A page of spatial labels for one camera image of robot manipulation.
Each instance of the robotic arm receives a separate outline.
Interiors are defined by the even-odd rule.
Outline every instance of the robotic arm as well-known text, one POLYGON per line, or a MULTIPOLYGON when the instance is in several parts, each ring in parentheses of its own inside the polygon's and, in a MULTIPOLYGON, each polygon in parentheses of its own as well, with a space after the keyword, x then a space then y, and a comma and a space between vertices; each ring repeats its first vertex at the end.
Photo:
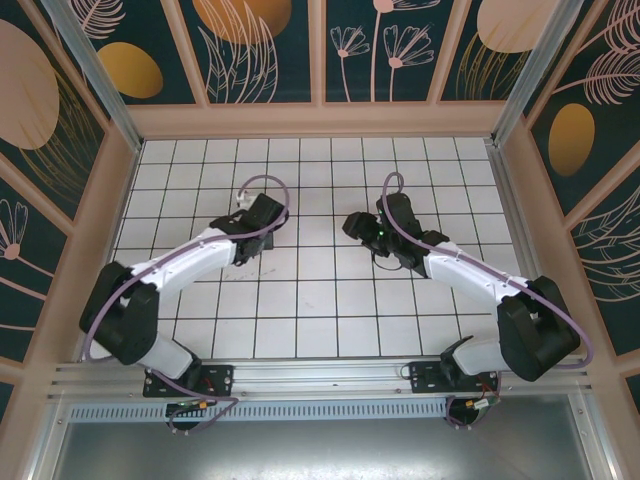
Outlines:
MULTIPOLYGON (((463 253, 449 238, 435 230, 422 231, 411 209, 411 201, 403 193, 387 195, 389 212, 399 226, 413 238, 448 251, 463 253)), ((441 354, 440 369, 455 386, 462 376, 482 372, 512 370, 519 377, 535 381, 543 373, 580 345, 580 337, 558 315, 519 289, 489 274, 490 267, 476 261, 486 270, 458 257, 431 252, 408 241, 391 225, 382 198, 376 204, 380 223, 370 213, 356 212, 344 223, 343 230, 360 240, 373 255, 393 254, 400 265, 421 275, 443 282, 476 300, 498 322, 498 338, 465 337, 441 354)), ((522 277, 511 280, 567 311, 556 284, 539 277, 529 281, 522 277)))
POLYGON ((106 265, 89 297, 80 328, 88 333, 98 311, 120 286, 159 265, 109 308, 94 339, 122 364, 141 364, 193 390, 200 381, 201 361, 178 342, 158 333, 160 299, 173 296, 211 271, 243 265, 263 250, 273 248, 273 231, 284 225, 287 216, 283 223, 264 235, 242 240, 225 237, 268 227, 277 221, 284 206, 262 193, 257 197, 243 194, 238 203, 244 208, 214 220, 202 233, 165 255, 131 267, 118 262, 106 265), (205 239, 213 237, 220 239, 205 244, 205 239))

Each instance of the fern illustration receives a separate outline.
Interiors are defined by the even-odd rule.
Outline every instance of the fern illustration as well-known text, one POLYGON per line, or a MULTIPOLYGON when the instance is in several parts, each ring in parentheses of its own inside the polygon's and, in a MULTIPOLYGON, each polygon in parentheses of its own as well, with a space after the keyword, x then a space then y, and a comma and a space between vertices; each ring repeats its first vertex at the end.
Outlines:
POLYGON ((96 40, 107 39, 126 15, 122 0, 69 0, 69 5, 85 35, 96 40))
POLYGON ((583 85, 589 103, 621 105, 640 85, 640 0, 616 0, 607 26, 586 42, 578 53, 604 37, 609 47, 598 56, 584 79, 553 91, 562 92, 583 85))
POLYGON ((580 222, 574 241, 598 300, 640 296, 640 187, 617 207, 580 222))
POLYGON ((600 55, 584 79, 584 93, 591 103, 621 105, 640 85, 640 50, 609 50, 600 55))
POLYGON ((210 100, 269 103, 278 86, 278 58, 267 24, 261 18, 256 19, 246 3, 244 22, 230 0, 217 3, 214 6, 211 1, 203 1, 202 7, 208 24, 219 36, 209 35, 198 27, 209 55, 205 86, 210 100))

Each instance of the cable connector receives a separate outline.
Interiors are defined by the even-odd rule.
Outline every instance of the cable connector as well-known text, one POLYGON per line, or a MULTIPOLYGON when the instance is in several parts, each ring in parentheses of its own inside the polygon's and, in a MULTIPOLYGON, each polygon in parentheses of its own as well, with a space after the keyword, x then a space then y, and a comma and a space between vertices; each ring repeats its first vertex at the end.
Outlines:
POLYGON ((236 194, 236 204, 242 210, 249 210, 258 195, 249 193, 248 190, 239 190, 236 194))

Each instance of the flower illustration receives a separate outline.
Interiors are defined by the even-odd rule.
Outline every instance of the flower illustration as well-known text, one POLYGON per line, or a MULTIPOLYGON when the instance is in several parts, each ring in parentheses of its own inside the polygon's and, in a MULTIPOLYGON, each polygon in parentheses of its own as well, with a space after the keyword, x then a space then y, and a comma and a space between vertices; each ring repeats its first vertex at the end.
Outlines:
POLYGON ((395 71, 402 67, 413 67, 433 61, 433 50, 427 50, 431 39, 427 32, 431 26, 420 29, 407 27, 398 38, 398 26, 384 29, 384 48, 391 67, 389 101, 393 102, 393 79, 395 71))
POLYGON ((408 0, 373 0, 373 6, 379 13, 391 13, 394 10, 420 10, 435 7, 440 0, 422 0, 410 2, 408 0))
POLYGON ((0 200, 0 258, 15 260, 20 256, 20 242, 27 228, 29 210, 20 202, 15 209, 6 199, 0 200))
POLYGON ((366 38, 364 33, 362 33, 362 27, 347 27, 344 29, 344 33, 340 27, 335 27, 331 29, 330 33, 333 46, 336 47, 336 51, 340 57, 344 93, 347 96, 347 102, 351 102, 349 88, 347 87, 347 76, 344 70, 344 59, 369 52, 369 44, 365 43, 366 38))
POLYGON ((380 18, 384 13, 394 11, 422 10, 435 7, 440 0, 373 0, 373 7, 378 12, 376 25, 373 30, 373 53, 371 55, 371 101, 376 101, 376 53, 378 50, 378 32, 380 30, 380 18))

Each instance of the orange circle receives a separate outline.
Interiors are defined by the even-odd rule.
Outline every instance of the orange circle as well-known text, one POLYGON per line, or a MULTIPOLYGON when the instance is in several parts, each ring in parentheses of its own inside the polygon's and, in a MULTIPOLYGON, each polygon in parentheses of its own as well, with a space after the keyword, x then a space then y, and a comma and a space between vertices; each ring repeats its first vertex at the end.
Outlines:
POLYGON ((256 28, 260 28, 259 19, 275 37, 282 33, 291 18, 291 0, 193 0, 193 6, 216 36, 244 45, 260 41, 260 34, 255 33, 256 28), (245 3, 252 15, 247 13, 245 3))

